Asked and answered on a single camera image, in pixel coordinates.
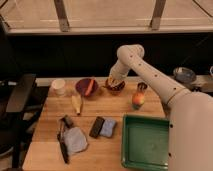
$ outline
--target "wooden table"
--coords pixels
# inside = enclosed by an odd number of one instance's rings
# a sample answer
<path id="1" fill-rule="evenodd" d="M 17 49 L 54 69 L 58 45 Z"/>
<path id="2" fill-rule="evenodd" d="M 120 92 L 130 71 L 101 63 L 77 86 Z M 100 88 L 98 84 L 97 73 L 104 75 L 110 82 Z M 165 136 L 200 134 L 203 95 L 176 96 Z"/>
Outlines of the wooden table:
<path id="1" fill-rule="evenodd" d="M 24 161 L 26 171 L 123 171 L 131 170 L 121 165 L 122 118 L 124 114 L 137 114 L 153 117 L 165 117 L 159 97 L 148 88 L 146 101 L 138 111 L 132 109 L 131 97 L 136 90 L 137 78 L 126 81 L 124 90 L 117 96 L 111 95 L 105 88 L 104 78 L 97 79 L 99 90 L 93 97 L 83 99 L 81 116 L 76 116 L 71 104 L 71 95 L 75 91 L 76 80 L 67 81 L 67 94 L 58 97 L 50 88 L 41 117 L 36 126 L 33 141 Z M 70 164 L 65 164 L 61 155 L 56 134 L 59 119 L 68 114 L 75 126 L 82 129 L 89 146 L 86 151 L 70 157 Z M 110 117 L 117 121 L 112 138 L 89 136 L 96 116 Z"/>

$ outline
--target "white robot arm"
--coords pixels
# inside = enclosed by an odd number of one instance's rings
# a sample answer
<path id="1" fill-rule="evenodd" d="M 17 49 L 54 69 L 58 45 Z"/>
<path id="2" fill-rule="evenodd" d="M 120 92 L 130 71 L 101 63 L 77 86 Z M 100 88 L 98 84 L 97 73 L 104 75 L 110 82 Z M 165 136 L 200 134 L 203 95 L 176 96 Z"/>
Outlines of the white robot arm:
<path id="1" fill-rule="evenodd" d="M 116 86 L 133 69 L 171 108 L 169 171 L 213 171 L 213 98 L 191 92 L 147 64 L 141 45 L 124 45 L 110 70 L 108 84 Z"/>

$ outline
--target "white cup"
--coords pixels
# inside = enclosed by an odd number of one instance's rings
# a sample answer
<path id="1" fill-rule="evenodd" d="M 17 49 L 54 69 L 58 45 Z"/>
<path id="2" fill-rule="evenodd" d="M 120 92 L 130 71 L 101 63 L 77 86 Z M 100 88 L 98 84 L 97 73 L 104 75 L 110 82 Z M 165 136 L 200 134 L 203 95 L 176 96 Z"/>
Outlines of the white cup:
<path id="1" fill-rule="evenodd" d="M 210 74 L 211 74 L 211 76 L 213 77 L 213 65 L 212 65 L 211 68 L 210 68 Z"/>
<path id="2" fill-rule="evenodd" d="M 65 80 L 63 79 L 55 79 L 52 84 L 51 87 L 53 88 L 53 90 L 55 91 L 55 93 L 59 96 L 64 95 L 66 92 L 66 88 L 65 88 Z"/>

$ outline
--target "chair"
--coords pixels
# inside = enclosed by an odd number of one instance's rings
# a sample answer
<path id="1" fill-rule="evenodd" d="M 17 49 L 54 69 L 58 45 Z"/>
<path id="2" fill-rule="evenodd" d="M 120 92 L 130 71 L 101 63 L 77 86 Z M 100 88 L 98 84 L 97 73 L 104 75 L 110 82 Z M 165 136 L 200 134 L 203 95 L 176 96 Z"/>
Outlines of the chair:
<path id="1" fill-rule="evenodd" d="M 21 141 L 26 141 L 26 137 L 31 141 L 32 135 L 26 130 L 39 118 L 46 98 L 36 94 L 35 79 L 35 74 L 25 74 L 15 86 L 9 86 L 8 80 L 0 86 L 0 154 L 13 147 L 12 168 L 19 166 Z M 24 113 L 28 111 L 35 114 L 25 121 Z"/>

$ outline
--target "green tray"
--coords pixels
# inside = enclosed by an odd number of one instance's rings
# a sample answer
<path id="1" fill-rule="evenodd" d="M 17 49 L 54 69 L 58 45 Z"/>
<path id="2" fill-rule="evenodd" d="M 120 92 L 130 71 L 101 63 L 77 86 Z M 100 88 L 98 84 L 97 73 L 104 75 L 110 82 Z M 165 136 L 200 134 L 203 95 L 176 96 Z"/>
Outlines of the green tray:
<path id="1" fill-rule="evenodd" d="M 144 171 L 168 170 L 169 121 L 124 115 L 121 163 Z"/>

